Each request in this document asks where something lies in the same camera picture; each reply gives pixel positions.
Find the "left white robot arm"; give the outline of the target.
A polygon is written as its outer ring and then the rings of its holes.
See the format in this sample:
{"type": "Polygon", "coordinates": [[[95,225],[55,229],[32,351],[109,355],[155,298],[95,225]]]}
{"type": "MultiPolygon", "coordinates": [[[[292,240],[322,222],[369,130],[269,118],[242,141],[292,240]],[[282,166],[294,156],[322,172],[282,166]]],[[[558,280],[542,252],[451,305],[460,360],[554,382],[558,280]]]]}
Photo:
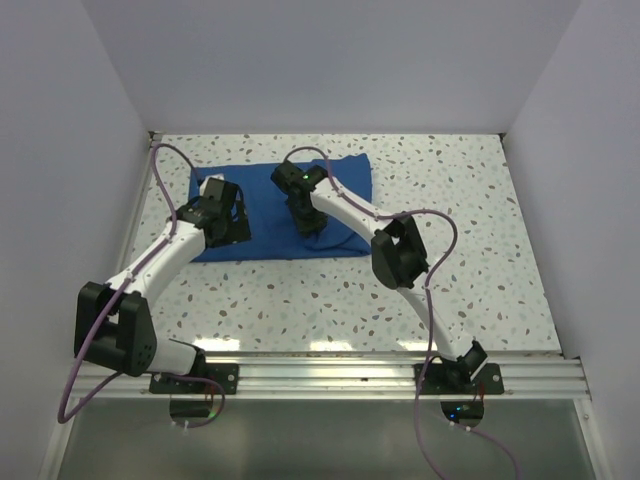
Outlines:
{"type": "Polygon", "coordinates": [[[185,392],[208,379],[203,351],[156,334],[151,310],[178,273],[207,249],[251,239],[244,194],[220,175],[209,176],[200,194],[178,208],[158,239],[130,266],[78,295],[74,355],[137,377],[172,374],[185,392]]]}

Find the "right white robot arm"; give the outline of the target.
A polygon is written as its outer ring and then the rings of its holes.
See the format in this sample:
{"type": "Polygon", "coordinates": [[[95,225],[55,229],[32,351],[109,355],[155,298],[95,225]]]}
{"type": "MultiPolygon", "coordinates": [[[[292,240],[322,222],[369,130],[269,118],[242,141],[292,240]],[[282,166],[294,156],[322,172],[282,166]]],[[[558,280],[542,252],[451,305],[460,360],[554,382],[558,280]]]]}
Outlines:
{"type": "Polygon", "coordinates": [[[480,343],[453,328],[436,314],[430,291],[431,278],[453,248],[430,265],[414,216],[416,210],[391,214],[366,202],[330,174],[313,166],[304,171],[285,160],[271,174],[286,195],[286,204],[298,231],[308,236],[321,232],[333,218],[359,235],[371,250],[374,276],[384,287],[399,293],[428,329],[425,372],[416,378],[421,387],[429,379],[442,391],[467,393],[481,380],[487,353],[480,343]]]}

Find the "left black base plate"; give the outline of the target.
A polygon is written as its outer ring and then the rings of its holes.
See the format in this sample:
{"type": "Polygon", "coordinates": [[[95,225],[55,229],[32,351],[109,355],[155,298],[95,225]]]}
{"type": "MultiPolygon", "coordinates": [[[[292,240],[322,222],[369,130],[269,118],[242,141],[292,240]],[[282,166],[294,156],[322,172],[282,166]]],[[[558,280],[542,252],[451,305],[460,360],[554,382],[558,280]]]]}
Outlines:
{"type": "Polygon", "coordinates": [[[214,388],[202,382],[216,382],[225,394],[235,395],[239,381],[239,365],[236,363],[206,363],[186,375],[157,374],[151,378],[149,392],[166,395],[198,395],[211,393],[214,388]]]}

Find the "aluminium rail frame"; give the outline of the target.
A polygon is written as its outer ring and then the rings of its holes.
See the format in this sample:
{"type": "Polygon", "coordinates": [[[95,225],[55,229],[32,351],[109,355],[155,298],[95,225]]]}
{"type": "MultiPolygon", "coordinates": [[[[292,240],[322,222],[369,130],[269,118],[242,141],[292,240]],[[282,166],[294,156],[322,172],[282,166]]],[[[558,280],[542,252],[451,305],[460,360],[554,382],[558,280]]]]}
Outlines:
{"type": "Polygon", "coordinates": [[[236,363],[221,417],[189,430],[145,377],[55,428],[45,479],[609,479],[582,363],[560,346],[497,135],[156,134],[177,202],[191,164],[366,154],[373,202],[420,208],[437,315],[478,340],[505,393],[476,429],[417,397],[427,330],[365,258],[192,264],[154,310],[161,336],[236,363]]]}

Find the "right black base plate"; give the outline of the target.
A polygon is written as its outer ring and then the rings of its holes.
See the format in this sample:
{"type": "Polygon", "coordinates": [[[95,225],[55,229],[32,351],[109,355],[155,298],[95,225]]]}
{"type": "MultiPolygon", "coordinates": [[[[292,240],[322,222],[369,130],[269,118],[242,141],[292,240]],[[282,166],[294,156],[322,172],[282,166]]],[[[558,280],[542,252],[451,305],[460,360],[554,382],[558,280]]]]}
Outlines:
{"type": "Polygon", "coordinates": [[[472,379],[464,379],[442,363],[430,363],[420,387],[421,395],[502,395],[505,387],[496,363],[487,363],[472,379]]]}

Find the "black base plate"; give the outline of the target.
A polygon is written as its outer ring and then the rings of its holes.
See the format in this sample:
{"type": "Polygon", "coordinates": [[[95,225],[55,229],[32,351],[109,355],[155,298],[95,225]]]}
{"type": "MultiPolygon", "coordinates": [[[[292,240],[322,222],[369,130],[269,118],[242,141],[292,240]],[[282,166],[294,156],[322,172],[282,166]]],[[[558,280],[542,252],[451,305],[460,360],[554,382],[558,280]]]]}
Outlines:
{"type": "Polygon", "coordinates": [[[464,379],[442,363],[430,363],[420,387],[421,395],[502,395],[505,387],[496,363],[487,363],[472,379],[464,379]]]}
{"type": "Polygon", "coordinates": [[[166,395],[198,395],[211,393],[214,388],[202,382],[216,382],[225,394],[235,395],[239,381],[239,365],[236,363],[206,363],[186,375],[157,374],[151,378],[149,392],[166,395]]]}

